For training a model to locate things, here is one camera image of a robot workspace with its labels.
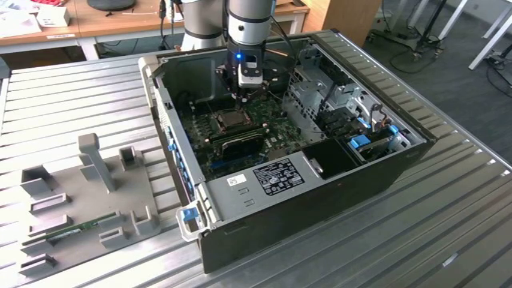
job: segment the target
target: white box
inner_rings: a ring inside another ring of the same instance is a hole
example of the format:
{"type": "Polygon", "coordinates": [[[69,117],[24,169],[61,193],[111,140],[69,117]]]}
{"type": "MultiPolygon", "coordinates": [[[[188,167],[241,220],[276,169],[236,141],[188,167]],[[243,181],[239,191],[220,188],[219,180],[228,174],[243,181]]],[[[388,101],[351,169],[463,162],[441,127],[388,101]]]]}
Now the white box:
{"type": "Polygon", "coordinates": [[[41,27],[65,27],[69,13],[65,7],[41,7],[36,19],[41,27]]]}

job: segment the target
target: white label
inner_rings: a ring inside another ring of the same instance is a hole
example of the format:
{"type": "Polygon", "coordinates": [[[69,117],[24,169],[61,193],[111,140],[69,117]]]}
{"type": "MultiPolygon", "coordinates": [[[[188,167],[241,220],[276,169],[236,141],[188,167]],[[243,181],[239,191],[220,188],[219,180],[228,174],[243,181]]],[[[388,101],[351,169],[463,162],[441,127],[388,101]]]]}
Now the white label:
{"type": "Polygon", "coordinates": [[[245,181],[247,181],[245,175],[240,174],[240,175],[237,175],[235,177],[228,178],[227,183],[229,184],[229,186],[235,186],[235,185],[237,185],[240,183],[244,183],[245,181]]]}
{"type": "Polygon", "coordinates": [[[69,37],[75,37],[75,34],[61,34],[61,35],[47,36],[48,39],[59,39],[59,38],[69,38],[69,37]]]}

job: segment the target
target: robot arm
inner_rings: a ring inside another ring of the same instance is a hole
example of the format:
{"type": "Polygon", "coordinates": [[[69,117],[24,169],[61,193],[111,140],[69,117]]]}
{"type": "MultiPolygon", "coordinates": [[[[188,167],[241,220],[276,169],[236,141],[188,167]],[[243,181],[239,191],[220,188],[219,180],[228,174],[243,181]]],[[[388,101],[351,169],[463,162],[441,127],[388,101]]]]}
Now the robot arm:
{"type": "Polygon", "coordinates": [[[224,1],[228,0],[183,0],[187,20],[181,50],[219,46],[224,11],[228,53],[216,73],[233,98],[244,103],[248,95],[265,90],[263,59],[276,0],[224,1]]]}

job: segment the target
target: wooden cabinet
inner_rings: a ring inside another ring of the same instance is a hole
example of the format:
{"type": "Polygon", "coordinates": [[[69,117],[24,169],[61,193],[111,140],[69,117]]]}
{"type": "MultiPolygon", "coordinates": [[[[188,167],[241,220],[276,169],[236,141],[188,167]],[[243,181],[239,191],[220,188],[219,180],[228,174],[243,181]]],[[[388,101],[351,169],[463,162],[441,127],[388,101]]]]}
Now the wooden cabinet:
{"type": "Polygon", "coordinates": [[[337,29],[363,46],[381,0],[301,0],[309,7],[304,32],[337,29]]]}

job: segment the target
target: green circuit board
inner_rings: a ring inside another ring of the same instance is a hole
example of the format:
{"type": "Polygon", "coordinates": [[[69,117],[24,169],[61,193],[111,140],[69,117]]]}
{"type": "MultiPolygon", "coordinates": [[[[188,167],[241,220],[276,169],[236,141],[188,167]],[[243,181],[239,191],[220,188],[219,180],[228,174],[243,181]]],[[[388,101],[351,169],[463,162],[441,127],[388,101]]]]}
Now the green circuit board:
{"type": "Polygon", "coordinates": [[[211,113],[201,115],[181,115],[181,123],[208,181],[280,158],[307,145],[300,129],[281,114],[279,99],[260,97],[245,104],[241,112],[251,119],[252,130],[221,138],[225,131],[219,127],[217,116],[231,111],[235,109],[212,110],[211,113]],[[263,135],[263,149],[229,162],[223,161],[221,145],[232,139],[240,139],[252,134],[263,135]]]}

